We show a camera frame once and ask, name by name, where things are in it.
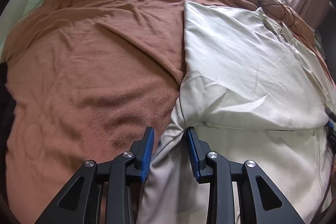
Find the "right pink curtain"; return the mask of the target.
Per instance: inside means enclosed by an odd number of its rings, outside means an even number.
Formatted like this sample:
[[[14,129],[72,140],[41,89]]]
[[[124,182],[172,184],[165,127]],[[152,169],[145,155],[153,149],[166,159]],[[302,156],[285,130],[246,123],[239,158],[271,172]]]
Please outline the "right pink curtain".
[[[291,0],[290,7],[311,27],[316,28],[329,9],[329,0]]]

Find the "cream white zip jacket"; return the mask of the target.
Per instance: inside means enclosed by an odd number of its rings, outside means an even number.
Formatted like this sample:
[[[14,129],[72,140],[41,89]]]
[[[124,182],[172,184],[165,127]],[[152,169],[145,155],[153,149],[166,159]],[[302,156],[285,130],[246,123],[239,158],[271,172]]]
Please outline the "cream white zip jacket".
[[[331,202],[325,108],[335,86],[317,56],[262,9],[184,5],[187,73],[151,162],[138,223],[205,223],[209,186],[196,182],[182,136],[230,161],[255,161],[305,223]]]

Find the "brown bed blanket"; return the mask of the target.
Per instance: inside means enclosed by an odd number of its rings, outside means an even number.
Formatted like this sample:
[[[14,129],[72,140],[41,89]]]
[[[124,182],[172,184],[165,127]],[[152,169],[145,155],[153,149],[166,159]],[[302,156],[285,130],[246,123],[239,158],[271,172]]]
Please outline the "brown bed blanket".
[[[186,2],[262,9],[317,56],[334,85],[310,27],[279,0],[45,0],[2,52],[17,103],[6,190],[19,222],[34,223],[86,159],[113,159],[147,126],[156,153],[187,73]]]

